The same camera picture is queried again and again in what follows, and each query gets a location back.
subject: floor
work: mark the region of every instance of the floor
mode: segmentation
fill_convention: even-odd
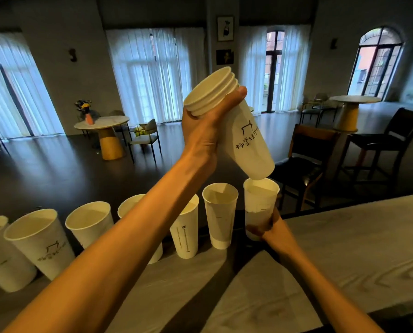
[[[359,112],[359,133],[382,132],[392,115],[399,107],[398,103],[376,103],[363,105]],[[315,117],[305,124],[314,125]],[[279,161],[287,156],[294,125],[299,121],[297,112],[262,114],[256,117],[259,128],[269,146],[273,159]],[[332,113],[323,117],[320,127],[330,128]],[[97,138],[89,140],[82,134],[71,137],[51,136],[41,138],[13,139],[5,142],[10,156],[0,151],[0,215],[14,221],[22,215],[39,208],[53,208],[58,211],[64,223],[66,217],[77,207],[91,201],[106,201],[112,207],[116,220],[116,211],[122,201],[136,194],[146,193],[177,161],[183,150],[183,135],[180,123],[159,125],[162,145],[160,156],[155,144],[156,160],[154,163],[149,146],[142,153],[141,147],[134,146],[135,164],[128,152],[125,157],[106,162],[98,150],[92,148]],[[347,185],[343,173],[335,181],[334,173],[344,143],[342,137],[331,158],[322,206],[337,208],[349,203],[386,198],[386,191],[381,186],[363,186],[354,191]],[[351,146],[346,163],[354,163],[359,150]],[[366,163],[371,161],[369,154]],[[393,163],[393,152],[381,155],[380,166],[389,169]],[[243,181],[246,175],[225,154],[219,156],[215,173],[202,189],[213,182],[227,182],[239,190],[237,209],[243,209]],[[198,192],[201,198],[202,189]],[[409,146],[398,178],[395,195],[413,194],[413,141]],[[294,211],[296,200],[286,197],[282,214]],[[203,202],[200,201],[199,226],[206,225]],[[68,233],[72,246],[78,253],[80,246]]]

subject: arched window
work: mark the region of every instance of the arched window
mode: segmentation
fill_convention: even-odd
[[[370,30],[360,38],[349,95],[383,98],[398,61],[403,41],[388,27]]]

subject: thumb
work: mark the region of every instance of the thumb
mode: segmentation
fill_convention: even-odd
[[[226,113],[228,113],[233,107],[240,104],[245,99],[247,89],[244,86],[239,87],[237,90],[227,94],[222,101],[215,106],[214,109],[207,113],[207,116],[212,120],[220,121]]]

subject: wooden counter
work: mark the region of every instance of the wooden counter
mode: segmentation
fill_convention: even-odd
[[[413,301],[413,195],[288,224],[366,312]],[[290,272],[243,231],[227,251],[203,242],[192,259],[172,254],[149,265],[107,332],[302,332],[322,325]],[[0,290],[0,331],[47,283],[42,277],[16,293]]]

